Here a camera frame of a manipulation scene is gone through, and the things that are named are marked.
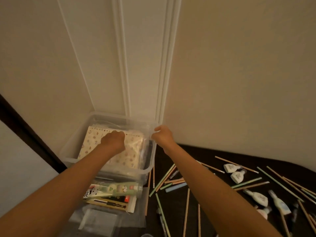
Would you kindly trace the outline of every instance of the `left arm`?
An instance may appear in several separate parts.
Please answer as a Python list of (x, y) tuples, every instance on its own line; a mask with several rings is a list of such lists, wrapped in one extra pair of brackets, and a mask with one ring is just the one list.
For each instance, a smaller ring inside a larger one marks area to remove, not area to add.
[(122, 152), (124, 132), (113, 131), (91, 153), (0, 218), (3, 236), (56, 236), (104, 164)]

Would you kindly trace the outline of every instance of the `black tabletop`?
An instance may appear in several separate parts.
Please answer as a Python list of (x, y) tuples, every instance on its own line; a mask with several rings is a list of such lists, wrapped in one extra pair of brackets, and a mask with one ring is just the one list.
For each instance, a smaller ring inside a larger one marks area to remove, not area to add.
[[(223, 169), (223, 165), (226, 162), (216, 159), (214, 156), (219, 156), (221, 158), (230, 160), (232, 162), (238, 163), (240, 165), (244, 165), (245, 167), (251, 168), (253, 170), (258, 170), (256, 167), (262, 168), (284, 186), (289, 188), (303, 200), (305, 209), (309, 213), (316, 214), (316, 205), (305, 197), (303, 197), (300, 193), (294, 190), (291, 186), (286, 184), (283, 180), (281, 180), (278, 176), (273, 174), (266, 166), (271, 167), (274, 171), (278, 172), (280, 175), (289, 178), (290, 180), (301, 184), (303, 187), (310, 189), (311, 191), (316, 192), (316, 173), (306, 169), (305, 167), (301, 167), (292, 163), (272, 160), (272, 159), (264, 159), (254, 156), (240, 155), (234, 153), (228, 153), (223, 151), (215, 151), (210, 149), (198, 148), (181, 145), (193, 158), (198, 161), (201, 161), (205, 164), (218, 168), (220, 170)], [(163, 149), (157, 146), (156, 157), (155, 157), (155, 182), (156, 184), (161, 180), (161, 178), (165, 175), (168, 169), (173, 164), (172, 160), (164, 153)], [(230, 178), (230, 174), (223, 174), (214, 170), (214, 172), (219, 178), (224, 180), (228, 185), (233, 186), (235, 183)], [(269, 198), (269, 206), (272, 207), (272, 212), (268, 216), (268, 221), (283, 235), (286, 236), (286, 233), (283, 229), (282, 220), (279, 214), (279, 211), (273, 204), (272, 198), (268, 194), (268, 190), (273, 190), (275, 194), (282, 199), (288, 206), (297, 202), (297, 199), (292, 196), (289, 192), (280, 187), (277, 183), (271, 180), (269, 177), (264, 175), (259, 171), (259, 174), (248, 171), (243, 181), (248, 181), (257, 177), (262, 177), (262, 180), (256, 181), (254, 183), (270, 181), (269, 184), (265, 184), (258, 187), (253, 187), (250, 190), (259, 192)], [(166, 222), (169, 227), (170, 235), (172, 237), (182, 236), (183, 235), (183, 223), (184, 223), (184, 213), (185, 213), (185, 205), (186, 205), (186, 197), (187, 197), (188, 187), (182, 187), (175, 191), (171, 191), (166, 193), (164, 190), (158, 191), (158, 196), (162, 205), (162, 209), (164, 211), (164, 215), (166, 218)], [(240, 195), (242, 195), (252, 206), (257, 203), (248, 195), (243, 193), (242, 191), (238, 191)], [(155, 195), (149, 198), (148, 202), (148, 212), (146, 216), (147, 227), (146, 228), (120, 228), (117, 233), (119, 236), (141, 236), (145, 233), (151, 234), (154, 237), (163, 236), (162, 227), (160, 225), (159, 219), (157, 217), (157, 200)], [(187, 219), (187, 227), (186, 227), (186, 236), (197, 236), (198, 235), (198, 202), (195, 199), (194, 195), (190, 193), (190, 202), (189, 202), (189, 210), (188, 210), (188, 219)], [(290, 222), (290, 216), (285, 216), (286, 221)], [(212, 224), (207, 219), (205, 213), (201, 209), (201, 236), (215, 236), (215, 229)], [(303, 211), (299, 208), (297, 221), (294, 225), (293, 236), (313, 236), (315, 234), (310, 227)]]

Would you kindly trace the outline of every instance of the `dark door frame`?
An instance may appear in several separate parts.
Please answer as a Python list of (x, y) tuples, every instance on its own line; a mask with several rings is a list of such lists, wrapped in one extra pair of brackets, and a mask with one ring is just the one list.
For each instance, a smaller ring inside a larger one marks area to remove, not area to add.
[(58, 173), (67, 168), (2, 95), (0, 95), (0, 120)]

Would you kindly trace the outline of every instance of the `hand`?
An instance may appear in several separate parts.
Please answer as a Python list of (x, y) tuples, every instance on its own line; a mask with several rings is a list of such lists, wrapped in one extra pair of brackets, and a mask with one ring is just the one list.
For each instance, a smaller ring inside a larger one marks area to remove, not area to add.
[(124, 139), (125, 134), (123, 131), (112, 131), (102, 137), (100, 146), (108, 147), (111, 150), (111, 154), (115, 156), (125, 150)]
[(164, 152), (168, 155), (168, 153), (172, 150), (172, 148), (176, 145), (176, 142), (173, 139), (172, 132), (165, 125), (160, 125), (155, 128), (156, 132), (152, 134), (151, 138), (156, 141), (156, 143), (163, 148)]

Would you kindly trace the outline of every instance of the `right arm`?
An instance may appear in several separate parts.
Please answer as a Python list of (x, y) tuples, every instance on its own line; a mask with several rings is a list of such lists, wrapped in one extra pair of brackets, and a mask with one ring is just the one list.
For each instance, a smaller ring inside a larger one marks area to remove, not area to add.
[(175, 143), (166, 126), (152, 138), (170, 156), (220, 237), (282, 237), (241, 195)]

